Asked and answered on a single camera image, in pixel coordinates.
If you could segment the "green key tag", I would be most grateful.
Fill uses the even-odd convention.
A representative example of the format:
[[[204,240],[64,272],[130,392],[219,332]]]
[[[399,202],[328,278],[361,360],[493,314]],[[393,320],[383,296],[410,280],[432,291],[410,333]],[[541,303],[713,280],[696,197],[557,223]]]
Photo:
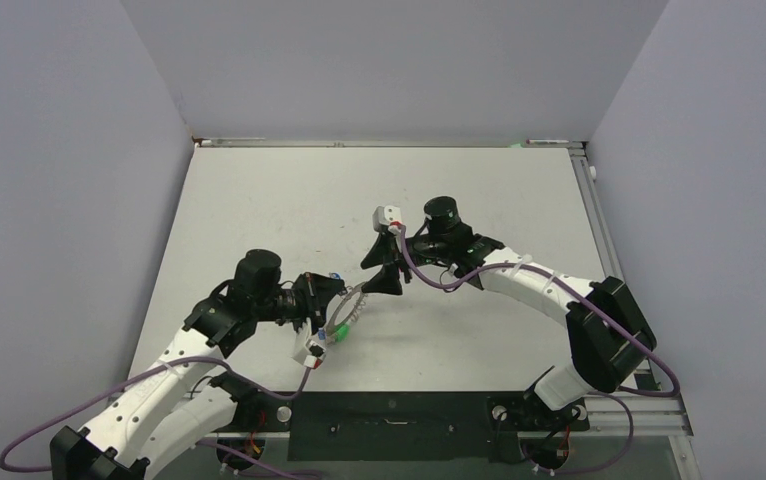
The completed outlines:
[[[340,343],[347,338],[349,332],[350,332],[350,327],[348,325],[340,326],[333,332],[333,334],[330,337],[330,340],[333,343]]]

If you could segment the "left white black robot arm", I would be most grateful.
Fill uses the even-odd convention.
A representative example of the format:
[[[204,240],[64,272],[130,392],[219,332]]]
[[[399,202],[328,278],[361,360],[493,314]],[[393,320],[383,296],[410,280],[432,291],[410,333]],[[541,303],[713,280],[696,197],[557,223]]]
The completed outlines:
[[[248,428],[263,388],[234,372],[231,354],[259,324],[288,325],[292,358],[310,374],[326,355],[325,326],[340,278],[311,272],[281,282],[281,258],[248,251],[234,275],[200,300],[151,367],[118,388],[111,405],[50,442],[55,479],[147,479],[209,433]]]

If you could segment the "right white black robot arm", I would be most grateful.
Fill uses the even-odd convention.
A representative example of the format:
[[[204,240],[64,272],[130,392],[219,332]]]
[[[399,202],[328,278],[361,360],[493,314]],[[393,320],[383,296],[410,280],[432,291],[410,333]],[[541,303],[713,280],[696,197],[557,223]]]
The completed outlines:
[[[581,397],[617,391],[656,348],[656,337],[623,280],[589,280],[540,265],[474,232],[449,196],[429,200],[424,215],[419,231],[409,235],[398,207],[376,208],[372,225],[377,238],[361,267],[379,271],[364,292],[400,295],[413,278],[448,293],[470,285],[557,322],[567,332],[570,359],[529,388],[523,404],[532,425],[548,428]]]

